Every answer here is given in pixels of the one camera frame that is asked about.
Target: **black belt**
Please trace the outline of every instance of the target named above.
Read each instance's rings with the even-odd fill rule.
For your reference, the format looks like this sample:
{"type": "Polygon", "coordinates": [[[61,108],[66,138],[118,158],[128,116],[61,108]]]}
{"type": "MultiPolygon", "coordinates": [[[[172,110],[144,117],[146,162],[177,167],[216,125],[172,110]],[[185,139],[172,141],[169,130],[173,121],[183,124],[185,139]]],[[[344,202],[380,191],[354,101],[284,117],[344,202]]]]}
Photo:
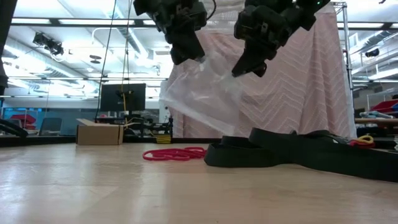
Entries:
{"type": "Polygon", "coordinates": [[[337,144],[325,131],[277,134],[253,128],[249,139],[224,136],[210,144],[209,166],[272,167],[294,163],[311,169],[367,179],[398,182],[398,154],[337,144]]]}

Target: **black cable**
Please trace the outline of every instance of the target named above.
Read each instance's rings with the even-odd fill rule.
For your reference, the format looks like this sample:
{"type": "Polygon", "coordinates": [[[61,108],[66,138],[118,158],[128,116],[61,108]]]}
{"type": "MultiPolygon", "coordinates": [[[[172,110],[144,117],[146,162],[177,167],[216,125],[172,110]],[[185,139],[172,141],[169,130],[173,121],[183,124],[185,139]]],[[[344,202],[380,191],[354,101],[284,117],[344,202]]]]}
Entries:
{"type": "Polygon", "coordinates": [[[95,119],[94,119],[94,121],[95,121],[96,123],[97,123],[98,111],[100,110],[100,98],[101,98],[102,78],[104,77],[106,56],[108,55],[109,42],[110,42],[110,40],[111,40],[111,34],[112,34],[112,28],[113,28],[113,20],[114,20],[114,12],[116,11],[116,2],[117,2],[117,0],[114,0],[113,12],[112,12],[112,19],[111,19],[111,26],[109,27],[108,43],[106,44],[106,51],[105,51],[104,64],[103,64],[103,66],[102,66],[101,78],[100,78],[100,80],[99,80],[98,105],[97,105],[97,112],[95,113],[95,119]]]}
{"type": "Polygon", "coordinates": [[[213,17],[214,13],[216,12],[217,9],[216,0],[213,0],[213,4],[214,4],[213,12],[211,12],[210,16],[207,17],[206,21],[209,20],[211,17],[213,17]]]}

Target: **ceiling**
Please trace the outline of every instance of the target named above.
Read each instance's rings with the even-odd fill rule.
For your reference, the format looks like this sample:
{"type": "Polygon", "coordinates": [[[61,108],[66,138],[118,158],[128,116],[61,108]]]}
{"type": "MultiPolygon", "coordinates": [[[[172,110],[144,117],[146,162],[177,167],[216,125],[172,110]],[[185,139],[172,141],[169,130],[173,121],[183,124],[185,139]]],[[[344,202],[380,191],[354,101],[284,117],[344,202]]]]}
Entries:
{"type": "MultiPolygon", "coordinates": [[[[210,6],[211,1],[205,0],[206,6],[210,6]]],[[[18,0],[14,17],[46,17],[46,18],[79,18],[79,19],[109,19],[113,11],[113,0],[18,0]]],[[[398,21],[398,0],[387,0],[384,4],[378,4],[378,0],[348,0],[348,19],[351,22],[397,22],[398,21]]],[[[137,16],[134,8],[129,15],[129,0],[117,0],[117,10],[119,19],[148,19],[147,15],[137,16]]],[[[338,14],[338,21],[342,21],[342,13],[338,14]]],[[[376,31],[356,31],[350,32],[350,36],[356,36],[358,42],[366,41],[367,38],[374,35],[376,31]]],[[[341,43],[344,44],[344,33],[339,33],[341,43]]],[[[137,51],[134,44],[127,43],[129,51],[129,60],[124,62],[126,52],[126,35],[121,33],[120,29],[113,29],[108,44],[109,28],[95,29],[94,27],[44,27],[44,26],[12,26],[9,32],[9,40],[3,57],[19,57],[28,62],[25,73],[17,73],[18,76],[37,76],[38,73],[26,72],[32,68],[38,67],[41,63],[41,69],[45,70],[48,77],[100,77],[104,67],[104,74],[108,77],[146,78],[135,82],[146,82],[150,88],[147,88],[147,96],[157,97],[160,93],[160,80],[153,81],[151,78],[168,78],[173,67],[172,61],[168,55],[170,45],[164,40],[162,33],[155,28],[130,28],[129,40],[132,38],[136,44],[144,50],[137,51]],[[49,52],[43,48],[38,48],[32,43],[35,33],[44,33],[57,42],[61,42],[65,53],[62,57],[51,58],[49,52]],[[93,60],[90,55],[101,57],[100,63],[91,63],[93,60]]],[[[384,55],[394,53],[396,39],[389,41],[388,47],[383,50],[384,55]]],[[[364,65],[360,62],[358,56],[353,57],[353,67],[364,65]]],[[[388,66],[395,66],[394,58],[388,60],[383,69],[388,70],[388,66]]],[[[366,72],[373,72],[376,66],[366,69],[366,72]]],[[[363,71],[356,74],[358,77],[364,75],[363,71]]],[[[79,95],[79,91],[86,89],[85,95],[95,96],[98,94],[96,88],[98,81],[61,81],[55,82],[54,88],[45,87],[43,81],[24,81],[24,83],[15,82],[11,86],[24,88],[31,84],[38,83],[44,87],[38,88],[38,94],[46,95],[65,95],[67,88],[79,88],[73,91],[79,95]],[[65,91],[57,93],[59,86],[67,86],[65,91]]],[[[111,83],[120,83],[121,81],[111,81],[111,83]]]]}

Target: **clear plastic bag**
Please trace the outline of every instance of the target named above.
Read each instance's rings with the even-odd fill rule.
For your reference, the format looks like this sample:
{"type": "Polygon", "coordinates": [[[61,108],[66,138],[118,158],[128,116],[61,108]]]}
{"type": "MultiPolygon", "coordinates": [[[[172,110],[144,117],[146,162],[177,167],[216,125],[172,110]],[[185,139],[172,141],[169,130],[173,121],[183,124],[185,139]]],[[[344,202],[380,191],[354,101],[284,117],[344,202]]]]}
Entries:
{"type": "Polygon", "coordinates": [[[230,63],[215,51],[207,52],[202,63],[186,63],[188,69],[178,75],[160,100],[225,135],[232,135],[238,123],[242,88],[238,79],[232,77],[230,63]]]}

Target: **chevron patterned fabric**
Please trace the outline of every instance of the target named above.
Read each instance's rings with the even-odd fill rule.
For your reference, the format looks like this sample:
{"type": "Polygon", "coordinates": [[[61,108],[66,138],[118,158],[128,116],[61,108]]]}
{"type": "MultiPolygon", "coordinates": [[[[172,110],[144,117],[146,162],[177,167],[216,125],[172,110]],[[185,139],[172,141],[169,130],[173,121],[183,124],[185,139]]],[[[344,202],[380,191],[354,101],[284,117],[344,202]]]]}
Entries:
{"type": "MultiPolygon", "coordinates": [[[[233,35],[202,30],[197,33],[205,52],[215,50],[230,62],[231,68],[243,52],[244,42],[233,35]]],[[[196,62],[174,67],[169,86],[183,78],[196,62]]],[[[339,136],[350,136],[349,107],[343,73],[342,51],[336,14],[317,14],[309,32],[299,29],[276,58],[267,61],[266,74],[259,78],[244,75],[244,88],[235,136],[248,137],[251,129],[277,133],[298,133],[325,129],[339,136]]],[[[171,109],[176,138],[220,138],[222,133],[171,109]]]]}

